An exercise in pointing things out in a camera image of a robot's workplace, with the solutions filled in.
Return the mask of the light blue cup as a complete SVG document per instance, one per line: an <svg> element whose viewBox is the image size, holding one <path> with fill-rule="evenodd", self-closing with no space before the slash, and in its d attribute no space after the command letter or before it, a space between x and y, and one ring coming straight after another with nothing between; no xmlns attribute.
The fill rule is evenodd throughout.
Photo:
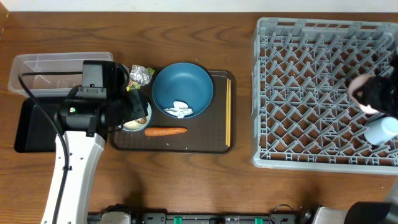
<svg viewBox="0 0 398 224"><path fill-rule="evenodd" d="M397 136L397 119L385 117L365 125L364 137L373 145L381 145Z"/></svg>

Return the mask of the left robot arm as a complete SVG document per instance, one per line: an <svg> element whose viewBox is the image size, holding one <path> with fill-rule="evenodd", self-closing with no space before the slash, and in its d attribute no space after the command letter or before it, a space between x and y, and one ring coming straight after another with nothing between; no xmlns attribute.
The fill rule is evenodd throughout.
<svg viewBox="0 0 398 224"><path fill-rule="evenodd" d="M82 83L54 115L56 160L42 223L86 223L96 166L110 128L147 115L128 68L85 60Z"/></svg>

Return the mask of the white tissue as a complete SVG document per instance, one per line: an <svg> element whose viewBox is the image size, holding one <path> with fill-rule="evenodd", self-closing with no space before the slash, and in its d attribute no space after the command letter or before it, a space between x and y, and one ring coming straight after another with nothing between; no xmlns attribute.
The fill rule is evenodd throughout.
<svg viewBox="0 0 398 224"><path fill-rule="evenodd" d="M174 101L174 106L172 108L166 108L163 109L163 111L178 119L193 114L193 110L182 101Z"/></svg>

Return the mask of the foil ball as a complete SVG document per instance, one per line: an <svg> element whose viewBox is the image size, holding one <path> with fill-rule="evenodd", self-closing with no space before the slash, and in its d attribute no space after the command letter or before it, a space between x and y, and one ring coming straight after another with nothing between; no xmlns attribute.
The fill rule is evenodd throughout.
<svg viewBox="0 0 398 224"><path fill-rule="evenodd" d="M144 86L150 83L154 73L155 70L150 67L133 65L129 77L134 83L137 83L139 86Z"/></svg>

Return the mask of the dark blue plate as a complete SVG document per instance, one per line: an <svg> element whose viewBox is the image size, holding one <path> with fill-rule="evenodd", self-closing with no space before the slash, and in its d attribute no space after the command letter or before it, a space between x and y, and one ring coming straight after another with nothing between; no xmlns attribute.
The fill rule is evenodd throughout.
<svg viewBox="0 0 398 224"><path fill-rule="evenodd" d="M186 118L192 118L210 105L214 94L213 80L202 67L193 63L180 62L162 69L154 78L152 98L161 112L170 116L166 109L182 102L192 110Z"/></svg>

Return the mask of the pink cup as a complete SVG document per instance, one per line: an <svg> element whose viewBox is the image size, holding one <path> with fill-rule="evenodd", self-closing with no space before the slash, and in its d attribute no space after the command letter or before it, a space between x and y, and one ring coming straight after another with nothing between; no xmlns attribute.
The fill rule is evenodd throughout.
<svg viewBox="0 0 398 224"><path fill-rule="evenodd" d="M353 92L357 90L359 87L363 86L372 77L374 77L374 75L369 75L369 74L360 75L354 78L348 87L349 98L362 112L366 114L377 114L379 113L379 111L375 110L370 105L365 106L359 103L358 100L353 96Z"/></svg>

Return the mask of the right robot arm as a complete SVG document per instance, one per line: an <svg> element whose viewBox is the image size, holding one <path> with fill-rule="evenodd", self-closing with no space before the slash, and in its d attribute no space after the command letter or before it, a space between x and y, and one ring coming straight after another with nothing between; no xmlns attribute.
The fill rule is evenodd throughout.
<svg viewBox="0 0 398 224"><path fill-rule="evenodd" d="M384 113L385 117L365 125L368 143L380 146L397 136L397 56L390 62L389 77L365 74L349 85L348 94L366 114ZM357 202L347 211L326 207L307 210L299 223L388 224L397 223L396 202Z"/></svg>

